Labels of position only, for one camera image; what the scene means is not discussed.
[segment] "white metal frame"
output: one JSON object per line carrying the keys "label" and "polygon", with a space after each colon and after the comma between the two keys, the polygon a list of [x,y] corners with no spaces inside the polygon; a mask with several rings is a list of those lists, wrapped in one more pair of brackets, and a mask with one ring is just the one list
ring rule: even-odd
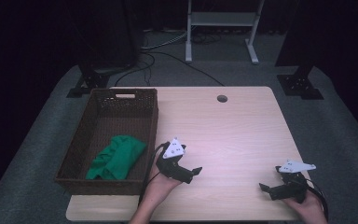
{"label": "white metal frame", "polygon": [[192,62],[191,52],[191,29],[192,26],[251,26],[251,36],[245,39],[246,47],[253,64],[259,64],[255,48],[255,32],[260,21],[261,11],[265,0],[260,0],[257,12],[193,12],[192,0],[188,0],[187,10],[187,40],[186,40],[186,62]]}

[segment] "basket handle hole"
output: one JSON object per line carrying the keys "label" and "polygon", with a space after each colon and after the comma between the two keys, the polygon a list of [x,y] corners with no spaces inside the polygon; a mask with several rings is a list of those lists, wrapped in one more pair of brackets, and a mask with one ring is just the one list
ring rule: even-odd
{"label": "basket handle hole", "polygon": [[117,98],[135,99],[135,94],[116,94]]}

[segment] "black speaker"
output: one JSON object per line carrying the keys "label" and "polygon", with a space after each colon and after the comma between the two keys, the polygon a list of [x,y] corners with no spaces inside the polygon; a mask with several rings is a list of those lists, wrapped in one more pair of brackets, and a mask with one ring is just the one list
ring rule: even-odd
{"label": "black speaker", "polygon": [[93,68],[136,64],[143,17],[140,0],[66,0],[73,24],[73,53]]}

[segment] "hand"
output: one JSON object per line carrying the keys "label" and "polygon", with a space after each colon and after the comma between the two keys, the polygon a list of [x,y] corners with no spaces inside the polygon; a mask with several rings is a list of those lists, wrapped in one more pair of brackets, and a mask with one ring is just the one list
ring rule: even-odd
{"label": "hand", "polygon": [[154,210],[168,197],[174,188],[182,184],[179,180],[168,178],[167,176],[159,173],[156,165],[157,158],[158,155],[156,155],[150,171],[150,182],[145,190],[144,198],[139,204],[135,214],[132,216],[130,224],[148,223]]}
{"label": "hand", "polygon": [[324,217],[322,203],[319,198],[307,190],[306,198],[303,203],[298,203],[293,198],[282,199],[289,207],[294,209],[301,216],[301,219],[307,224],[324,224],[327,220]]}

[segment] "brown basket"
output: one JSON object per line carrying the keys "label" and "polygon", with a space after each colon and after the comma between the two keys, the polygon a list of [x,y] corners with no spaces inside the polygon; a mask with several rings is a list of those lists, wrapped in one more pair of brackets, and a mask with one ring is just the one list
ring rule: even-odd
{"label": "brown basket", "polygon": [[[91,92],[55,181],[73,195],[140,194],[154,151],[158,122],[157,90],[95,89]],[[88,180],[87,171],[112,136],[131,135],[146,149],[125,180]]]}

